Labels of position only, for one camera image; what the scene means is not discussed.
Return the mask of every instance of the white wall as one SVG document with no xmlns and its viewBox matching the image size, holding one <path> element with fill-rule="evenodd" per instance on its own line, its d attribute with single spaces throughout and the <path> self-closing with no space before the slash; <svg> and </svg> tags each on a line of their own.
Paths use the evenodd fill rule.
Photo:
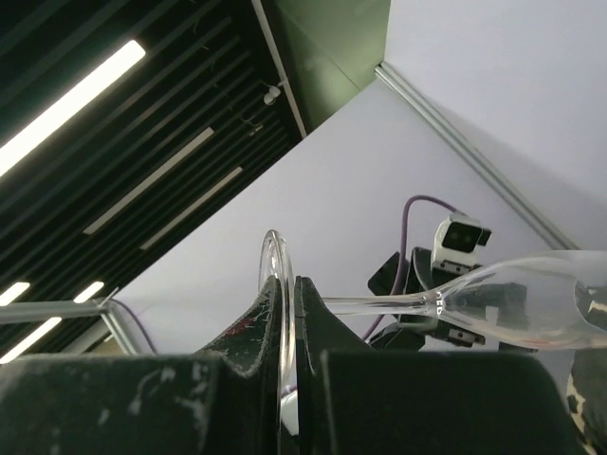
<svg viewBox="0 0 607 455">
<path fill-rule="evenodd" d="M 385 60 L 579 246 L 607 248 L 607 2 L 393 0 Z"/>
<path fill-rule="evenodd" d="M 398 249 L 407 198 L 444 198 L 494 230 L 485 263 L 543 241 L 381 82 L 329 119 L 248 189 L 117 295 L 163 352 L 187 353 L 252 303 L 262 239 L 286 237 L 296 274 L 324 295 L 367 294 Z M 410 246 L 431 246 L 447 213 L 412 209 Z M 369 319 L 353 318 L 359 332 Z"/>
</svg>

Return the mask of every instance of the linear light fixture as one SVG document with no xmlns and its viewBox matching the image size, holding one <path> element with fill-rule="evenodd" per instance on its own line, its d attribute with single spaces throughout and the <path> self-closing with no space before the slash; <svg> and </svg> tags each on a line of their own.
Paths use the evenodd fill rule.
<svg viewBox="0 0 607 455">
<path fill-rule="evenodd" d="M 234 179 L 239 173 L 243 171 L 243 168 L 240 166 L 234 169 L 231 173 L 226 175 L 224 178 L 219 180 L 210 190 L 205 192 L 201 197 L 196 199 L 189 207 L 179 213 L 176 218 L 169 223 L 167 226 L 163 227 L 159 230 L 150 240 L 148 240 L 145 244 L 140 246 L 141 249 L 146 250 L 153 244 L 155 244 L 158 240 L 164 237 L 171 229 L 185 220 L 192 212 L 202 206 L 205 202 L 211 199 L 216 193 L 218 193 L 222 188 L 229 184 L 229 182 Z"/>
<path fill-rule="evenodd" d="M 76 298 L 74 299 L 74 303 L 85 303 L 95 294 L 97 294 L 101 288 L 104 286 L 103 282 L 93 282 L 86 289 L 84 289 Z"/>
<path fill-rule="evenodd" d="M 145 55 L 129 41 L 0 149 L 0 176 L 38 147 Z"/>
<path fill-rule="evenodd" d="M 0 306 L 7 306 L 13 303 L 21 294 L 26 292 L 29 288 L 28 282 L 16 282 L 9 289 L 0 294 Z"/>
<path fill-rule="evenodd" d="M 110 210 L 100 216 L 96 221 L 94 221 L 89 227 L 87 227 L 83 233 L 86 235 L 91 235 L 101 229 L 107 222 L 109 222 L 112 218 L 114 218 L 122 209 L 128 206 L 131 202 L 135 200 L 138 196 L 140 196 L 144 191 L 146 191 L 149 187 L 154 185 L 157 180 L 162 177 L 165 173 L 170 171 L 173 167 L 179 164 L 186 156 L 191 154 L 194 150 L 196 150 L 205 140 L 211 137 L 213 134 L 213 130 L 211 128 L 207 128 L 198 136 L 196 136 L 188 145 L 186 145 L 183 149 L 173 155 L 168 161 L 166 161 L 162 166 L 156 169 L 153 173 L 151 173 L 145 180 L 139 183 L 136 187 L 134 187 L 127 195 L 125 195 L 122 199 L 119 200 Z"/>
<path fill-rule="evenodd" d="M 0 358 L 0 364 L 9 363 L 19 355 L 24 353 L 27 349 L 29 349 L 33 344 L 46 335 L 48 332 L 53 330 L 57 324 L 62 321 L 61 318 L 49 318 L 46 322 L 40 325 L 36 330 L 34 330 L 31 334 L 25 337 L 22 341 L 19 342 L 14 348 L 8 351 L 2 358 Z"/>
</svg>

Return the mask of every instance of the transparent glass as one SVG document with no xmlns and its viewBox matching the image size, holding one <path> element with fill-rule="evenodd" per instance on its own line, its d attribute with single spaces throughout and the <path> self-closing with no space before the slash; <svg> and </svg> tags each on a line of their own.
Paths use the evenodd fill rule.
<svg viewBox="0 0 607 455">
<path fill-rule="evenodd" d="M 419 294 L 323 299 L 340 315 L 425 315 L 527 348 L 607 347 L 605 251 L 547 251 Z"/>
<path fill-rule="evenodd" d="M 267 232 L 262 245 L 259 262 L 259 290 L 269 277 L 275 277 L 281 284 L 283 318 L 281 321 L 280 374 L 281 383 L 289 378 L 295 356 L 295 303 L 293 269 L 286 250 L 286 242 L 280 232 Z"/>
</svg>

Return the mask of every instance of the glass stem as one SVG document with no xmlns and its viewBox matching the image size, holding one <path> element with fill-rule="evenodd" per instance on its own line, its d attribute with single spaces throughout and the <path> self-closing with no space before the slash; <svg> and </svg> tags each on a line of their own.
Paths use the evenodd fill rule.
<svg viewBox="0 0 607 455">
<path fill-rule="evenodd" d="M 323 297 L 336 315 L 428 315 L 435 312 L 433 294 L 422 292 L 404 296 Z"/>
</svg>

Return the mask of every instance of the white camera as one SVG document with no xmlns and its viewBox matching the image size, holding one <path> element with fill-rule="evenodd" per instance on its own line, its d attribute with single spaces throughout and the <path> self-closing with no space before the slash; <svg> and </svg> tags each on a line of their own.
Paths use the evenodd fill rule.
<svg viewBox="0 0 607 455">
<path fill-rule="evenodd" d="M 457 275 L 470 272 L 476 265 L 474 249 L 485 246 L 490 236 L 491 231 L 482 228 L 477 220 L 453 213 L 434 235 L 432 267 Z"/>
</svg>

